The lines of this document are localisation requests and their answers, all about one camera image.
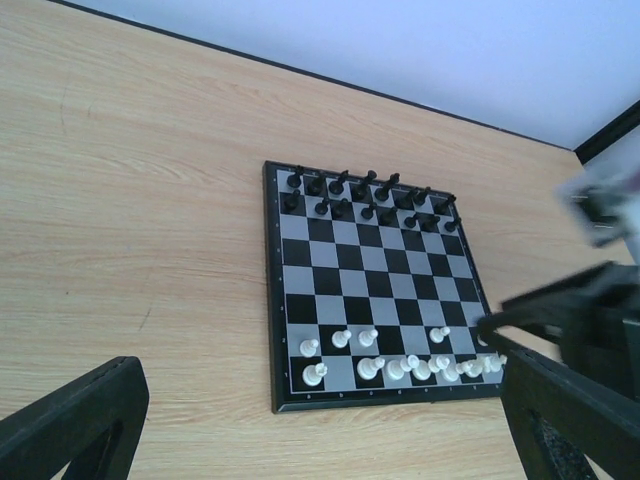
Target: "white wall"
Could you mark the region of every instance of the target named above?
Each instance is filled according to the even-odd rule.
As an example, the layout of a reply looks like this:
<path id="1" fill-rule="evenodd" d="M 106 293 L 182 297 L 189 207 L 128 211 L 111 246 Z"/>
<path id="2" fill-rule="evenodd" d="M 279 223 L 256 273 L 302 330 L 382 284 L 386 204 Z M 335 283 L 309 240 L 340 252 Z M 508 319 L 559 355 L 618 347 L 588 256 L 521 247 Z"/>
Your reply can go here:
<path id="1" fill-rule="evenodd" d="M 77 0 L 575 148 L 640 98 L 638 0 Z"/>

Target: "white chess piece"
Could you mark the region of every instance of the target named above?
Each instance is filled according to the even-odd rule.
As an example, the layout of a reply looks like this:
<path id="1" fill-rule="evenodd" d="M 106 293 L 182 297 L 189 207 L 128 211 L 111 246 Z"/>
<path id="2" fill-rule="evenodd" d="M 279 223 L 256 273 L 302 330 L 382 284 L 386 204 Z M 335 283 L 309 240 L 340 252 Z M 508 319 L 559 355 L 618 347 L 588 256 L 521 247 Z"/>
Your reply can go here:
<path id="1" fill-rule="evenodd" d="M 324 363 L 309 365 L 302 371 L 302 381 L 310 387 L 318 385 L 327 374 L 328 369 Z"/>
<path id="2" fill-rule="evenodd" d="M 300 353 L 303 357 L 311 358 L 316 354 L 318 345 L 320 345 L 320 343 L 318 343 L 318 340 L 316 340 L 315 338 L 312 338 L 311 340 L 305 340 L 300 344 Z"/>
<path id="3" fill-rule="evenodd" d="M 378 331 L 375 328 L 372 328 L 371 330 L 364 330 L 363 332 L 360 332 L 358 335 L 358 342 L 360 342 L 360 345 L 363 347 L 370 347 L 373 345 L 376 338 L 378 338 Z"/>
<path id="4" fill-rule="evenodd" d="M 378 370 L 384 367 L 384 358 L 363 358 L 358 362 L 358 375 L 364 380 L 371 380 L 378 374 Z"/>
<path id="5" fill-rule="evenodd" d="M 391 380 L 400 380 L 406 372 L 420 365 L 420 360 L 415 355 L 409 355 L 402 360 L 391 360 L 386 367 L 387 376 Z"/>
<path id="6" fill-rule="evenodd" d="M 418 366 L 414 368 L 411 373 L 413 373 L 413 376 L 418 380 L 425 381 L 429 380 L 429 377 L 431 376 L 431 369 L 429 368 L 429 364 L 427 362 L 425 362 L 424 360 L 420 360 L 418 362 Z"/>
<path id="7" fill-rule="evenodd" d="M 335 332 L 331 335 L 331 343 L 336 348 L 344 348 L 349 343 L 349 339 L 351 338 L 351 332 L 349 330 L 343 330 L 339 332 Z"/>
<path id="8" fill-rule="evenodd" d="M 429 332 L 429 338 L 434 343 L 442 343 L 444 341 L 444 337 L 450 333 L 451 329 L 449 327 L 432 328 Z"/>

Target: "chessboard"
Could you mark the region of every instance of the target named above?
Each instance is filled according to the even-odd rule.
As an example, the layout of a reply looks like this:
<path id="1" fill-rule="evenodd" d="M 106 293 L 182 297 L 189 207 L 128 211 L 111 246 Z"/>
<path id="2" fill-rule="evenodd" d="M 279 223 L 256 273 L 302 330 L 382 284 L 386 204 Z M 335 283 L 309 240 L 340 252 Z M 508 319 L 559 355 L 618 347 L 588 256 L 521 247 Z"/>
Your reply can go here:
<path id="1" fill-rule="evenodd" d="M 267 161 L 273 410 L 498 396 L 455 196 Z"/>

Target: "black chess piece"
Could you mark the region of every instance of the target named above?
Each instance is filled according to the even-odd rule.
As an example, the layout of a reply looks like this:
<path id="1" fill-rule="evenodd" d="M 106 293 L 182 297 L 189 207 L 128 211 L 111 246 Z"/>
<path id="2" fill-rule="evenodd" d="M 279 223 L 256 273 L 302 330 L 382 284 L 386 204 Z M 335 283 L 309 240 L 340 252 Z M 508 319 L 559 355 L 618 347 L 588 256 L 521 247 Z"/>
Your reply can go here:
<path id="1" fill-rule="evenodd" d="M 364 218 L 365 220 L 371 220 L 373 218 L 373 214 L 376 211 L 376 204 L 374 202 L 371 202 L 369 204 L 368 207 L 364 207 L 362 209 L 362 211 L 360 212 L 360 215 L 362 215 L 362 218 Z"/>
<path id="2" fill-rule="evenodd" d="M 407 217 L 404 219 L 404 224 L 407 228 L 413 228 L 416 226 L 416 222 L 420 220 L 420 214 L 415 213 L 413 217 Z"/>
<path id="3" fill-rule="evenodd" d="M 289 177 L 287 178 L 287 185 L 289 185 L 291 188 L 298 188 L 300 185 L 302 185 L 302 174 L 304 173 L 304 167 L 301 165 L 298 165 L 293 173 L 291 175 L 289 175 Z"/>
<path id="4" fill-rule="evenodd" d="M 358 185 L 351 189 L 351 199 L 354 202 L 357 202 L 366 197 L 369 185 L 376 179 L 377 176 L 378 174 L 376 172 L 374 172 L 373 170 L 369 170 L 367 176 L 364 177 Z"/>
<path id="5" fill-rule="evenodd" d="M 284 208 L 286 211 L 290 212 L 291 210 L 295 210 L 298 208 L 298 204 L 300 203 L 300 190 L 297 188 L 287 195 L 287 198 L 284 199 Z"/>
<path id="6" fill-rule="evenodd" d="M 402 210 L 410 210 L 413 208 L 413 199 L 417 195 L 418 189 L 412 188 L 405 195 L 396 199 L 396 207 L 401 208 Z"/>
<path id="7" fill-rule="evenodd" d="M 422 224 L 420 225 L 420 230 L 423 232 L 434 232 L 438 229 L 438 222 L 440 221 L 440 217 L 437 215 L 429 215 Z"/>
<path id="8" fill-rule="evenodd" d="M 326 215 L 329 211 L 329 199 L 323 198 L 320 203 L 316 205 L 316 213 L 318 215 Z"/>
<path id="9" fill-rule="evenodd" d="M 424 205 L 424 202 L 429 196 L 430 192 L 431 187 L 425 187 L 424 190 L 421 190 L 420 193 L 415 196 L 415 198 L 413 199 L 413 203 L 415 203 L 416 205 Z"/>
<path id="10" fill-rule="evenodd" d="M 348 206 L 349 206 L 349 200 L 347 200 L 346 198 L 343 198 L 342 200 L 340 200 L 340 203 L 336 203 L 331 208 L 331 214 L 333 215 L 333 218 L 342 217 Z"/>
<path id="11" fill-rule="evenodd" d="M 345 170 L 340 176 L 329 184 L 329 191 L 334 195 L 340 195 L 344 192 L 344 186 L 342 185 L 349 176 L 349 170 Z"/>
<path id="12" fill-rule="evenodd" d="M 449 205 L 453 205 L 453 202 L 455 201 L 456 201 L 456 196 L 449 195 L 449 197 L 447 197 L 446 200 L 443 200 L 442 202 L 437 204 L 435 207 L 433 207 L 433 212 L 437 213 L 438 215 L 444 215 L 449 210 Z"/>
<path id="13" fill-rule="evenodd" d="M 455 220 L 451 220 L 450 222 L 447 222 L 444 224 L 444 229 L 447 232 L 455 232 L 456 228 L 458 228 L 461 221 L 462 219 L 460 217 L 456 218 Z"/>
<path id="14" fill-rule="evenodd" d="M 382 213 L 382 215 L 380 215 L 380 218 L 378 219 L 378 223 L 383 227 L 386 227 L 387 225 L 391 225 L 393 223 L 393 219 L 396 218 L 396 213 L 398 213 L 397 207 L 393 207 L 387 210 L 386 212 Z"/>
<path id="15" fill-rule="evenodd" d="M 327 176 L 324 173 L 320 172 L 318 176 L 311 180 L 309 182 L 309 185 L 307 185 L 307 195 L 320 195 L 326 179 Z"/>
<path id="16" fill-rule="evenodd" d="M 389 177 L 389 180 L 387 180 L 384 183 L 382 188 L 379 188 L 378 190 L 376 190 L 376 193 L 374 193 L 374 196 L 381 202 L 386 202 L 389 198 L 389 190 L 391 190 L 395 185 L 397 185 L 399 181 L 400 181 L 400 174 L 394 173 Z"/>

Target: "wood grain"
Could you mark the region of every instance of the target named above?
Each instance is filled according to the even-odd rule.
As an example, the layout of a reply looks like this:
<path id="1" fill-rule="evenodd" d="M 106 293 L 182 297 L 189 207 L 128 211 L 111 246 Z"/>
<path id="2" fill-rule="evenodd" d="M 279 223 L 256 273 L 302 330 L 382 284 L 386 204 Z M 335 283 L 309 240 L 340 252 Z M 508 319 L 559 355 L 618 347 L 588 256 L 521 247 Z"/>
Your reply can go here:
<path id="1" fill-rule="evenodd" d="M 0 0 L 0 417 L 117 355 L 132 478 L 522 478 L 498 400 L 270 411 L 265 159 L 455 192 L 490 302 L 604 258 L 567 151 L 67 7 Z"/>

